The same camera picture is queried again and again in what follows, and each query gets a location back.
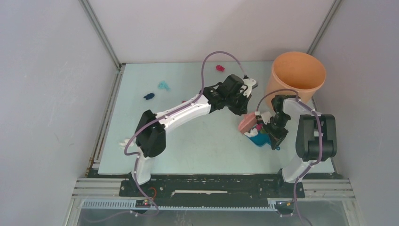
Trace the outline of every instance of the red wire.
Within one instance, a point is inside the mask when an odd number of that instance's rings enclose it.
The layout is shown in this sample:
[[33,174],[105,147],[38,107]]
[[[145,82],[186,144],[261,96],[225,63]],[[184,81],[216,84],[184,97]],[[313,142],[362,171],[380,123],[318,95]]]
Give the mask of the red wire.
[[154,200],[155,197],[157,196],[157,190],[155,189],[155,187],[149,187],[148,189],[154,190],[155,194],[154,194],[154,196],[152,197],[152,199]]

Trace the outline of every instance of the small toy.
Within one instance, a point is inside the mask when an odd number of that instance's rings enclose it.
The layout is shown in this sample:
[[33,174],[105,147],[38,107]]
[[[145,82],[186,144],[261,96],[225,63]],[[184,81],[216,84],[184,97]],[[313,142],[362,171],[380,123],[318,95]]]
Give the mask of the small toy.
[[154,96],[155,96],[154,93],[149,93],[149,94],[145,95],[143,98],[146,99],[146,100],[150,100],[150,99],[152,99]]
[[220,71],[220,72],[224,72],[224,67],[223,66],[221,66],[221,65],[217,65],[216,66],[216,70],[218,70],[218,71]]
[[166,89],[166,91],[170,91],[168,84],[165,81],[161,81],[158,85],[159,89]]

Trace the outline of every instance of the gray wall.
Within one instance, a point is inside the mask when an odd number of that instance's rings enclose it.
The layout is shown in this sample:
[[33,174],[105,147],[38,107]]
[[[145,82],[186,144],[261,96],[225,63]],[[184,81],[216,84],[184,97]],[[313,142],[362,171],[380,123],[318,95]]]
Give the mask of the gray wall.
[[0,225],[61,225],[116,69],[78,0],[0,3]]
[[398,225],[399,1],[346,0],[319,47],[327,81],[316,94],[336,117],[338,169],[367,225]]

